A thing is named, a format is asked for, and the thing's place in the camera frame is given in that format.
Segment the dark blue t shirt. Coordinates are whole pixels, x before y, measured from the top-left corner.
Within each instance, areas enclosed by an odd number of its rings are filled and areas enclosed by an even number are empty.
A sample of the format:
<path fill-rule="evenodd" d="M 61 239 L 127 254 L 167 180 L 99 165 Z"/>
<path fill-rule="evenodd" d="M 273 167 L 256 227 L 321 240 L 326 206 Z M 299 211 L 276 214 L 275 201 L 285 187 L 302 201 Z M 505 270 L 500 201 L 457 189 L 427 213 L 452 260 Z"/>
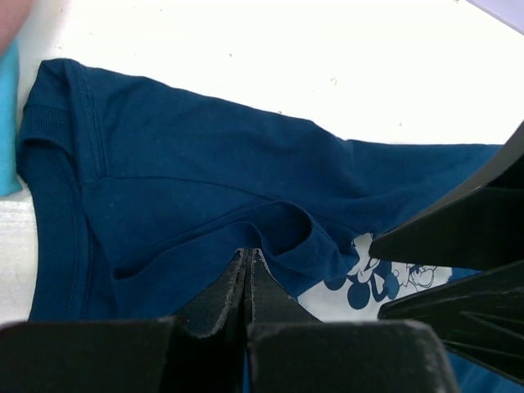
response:
<path fill-rule="evenodd" d="M 368 256 L 491 159 L 495 145 L 351 141 L 308 120 L 45 61 L 25 105 L 17 169 L 34 202 L 36 287 L 29 320 L 162 318 L 261 249 L 294 297 L 326 318 L 380 307 L 468 276 Z"/>

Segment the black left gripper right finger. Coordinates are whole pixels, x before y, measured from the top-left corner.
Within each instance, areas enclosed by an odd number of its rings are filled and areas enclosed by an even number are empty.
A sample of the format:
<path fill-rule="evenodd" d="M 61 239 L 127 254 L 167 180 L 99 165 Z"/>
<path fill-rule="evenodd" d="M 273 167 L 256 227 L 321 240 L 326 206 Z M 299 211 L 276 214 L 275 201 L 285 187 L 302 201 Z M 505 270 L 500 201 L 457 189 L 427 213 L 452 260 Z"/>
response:
<path fill-rule="evenodd" d="M 279 284 L 261 249 L 248 251 L 244 283 L 244 317 L 251 323 L 319 323 Z"/>

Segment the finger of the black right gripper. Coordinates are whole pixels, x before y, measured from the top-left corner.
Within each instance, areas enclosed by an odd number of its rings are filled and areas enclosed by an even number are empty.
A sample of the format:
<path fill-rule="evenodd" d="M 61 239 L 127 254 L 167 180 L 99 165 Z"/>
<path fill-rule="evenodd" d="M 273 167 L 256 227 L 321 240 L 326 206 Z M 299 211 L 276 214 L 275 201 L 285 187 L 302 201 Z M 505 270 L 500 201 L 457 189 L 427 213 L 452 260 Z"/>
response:
<path fill-rule="evenodd" d="M 425 323 L 448 351 L 523 383 L 521 261 L 388 302 L 378 317 Z"/>
<path fill-rule="evenodd" d="M 523 258 L 523 128 L 438 202 L 372 242 L 378 259 L 490 270 Z"/>

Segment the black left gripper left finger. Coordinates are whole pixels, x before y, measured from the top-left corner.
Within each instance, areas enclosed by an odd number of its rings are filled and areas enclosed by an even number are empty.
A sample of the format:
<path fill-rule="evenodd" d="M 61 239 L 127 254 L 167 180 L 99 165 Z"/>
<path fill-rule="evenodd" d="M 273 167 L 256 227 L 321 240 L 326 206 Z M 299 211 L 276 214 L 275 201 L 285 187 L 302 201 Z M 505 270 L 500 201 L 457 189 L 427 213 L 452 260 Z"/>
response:
<path fill-rule="evenodd" d="M 246 250 L 238 250 L 225 270 L 203 291 L 175 312 L 195 337 L 212 337 L 235 324 L 246 278 Z"/>

